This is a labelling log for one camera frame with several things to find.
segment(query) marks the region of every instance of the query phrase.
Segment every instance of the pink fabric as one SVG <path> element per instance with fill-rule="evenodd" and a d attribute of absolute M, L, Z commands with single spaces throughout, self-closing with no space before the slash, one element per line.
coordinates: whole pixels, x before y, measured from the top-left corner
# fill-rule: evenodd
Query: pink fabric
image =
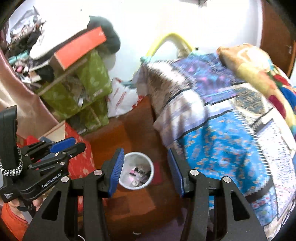
<path fill-rule="evenodd" d="M 38 95 L 30 91 L 15 75 L 0 50 L 0 111 L 17 105 L 18 135 L 39 138 L 58 124 Z"/>

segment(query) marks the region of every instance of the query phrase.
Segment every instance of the metal bolt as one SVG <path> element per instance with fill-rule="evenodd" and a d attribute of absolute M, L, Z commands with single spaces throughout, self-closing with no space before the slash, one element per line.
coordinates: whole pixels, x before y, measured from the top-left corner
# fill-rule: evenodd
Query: metal bolt
<path fill-rule="evenodd" d="M 67 181 L 69 181 L 69 177 L 62 177 L 62 178 L 61 178 L 61 181 L 62 181 L 63 183 L 66 183 Z"/>
<path fill-rule="evenodd" d="M 223 177 L 223 181 L 226 182 L 226 183 L 230 183 L 231 178 L 230 177 Z"/>
<path fill-rule="evenodd" d="M 99 176 L 99 175 L 102 175 L 102 170 L 95 170 L 94 171 L 94 174 L 96 175 L 96 176 Z"/>
<path fill-rule="evenodd" d="M 198 172 L 198 170 L 191 170 L 191 171 L 190 171 L 190 174 L 191 174 L 192 176 L 197 176 L 197 175 L 199 174 L 199 172 Z"/>

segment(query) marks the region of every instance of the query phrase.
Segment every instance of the wooden floor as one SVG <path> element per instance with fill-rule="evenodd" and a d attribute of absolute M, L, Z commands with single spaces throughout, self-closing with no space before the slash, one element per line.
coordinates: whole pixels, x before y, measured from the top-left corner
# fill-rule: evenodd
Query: wooden floor
<path fill-rule="evenodd" d="M 159 162 L 162 183 L 130 191 L 118 184 L 105 208 L 111 240 L 134 240 L 135 233 L 145 234 L 181 215 L 182 201 L 176 194 L 167 163 L 167 150 L 153 128 L 154 115 L 149 98 L 144 98 L 129 113 L 110 119 L 107 126 L 88 134 L 96 168 L 121 147 L 125 153 L 142 152 Z"/>

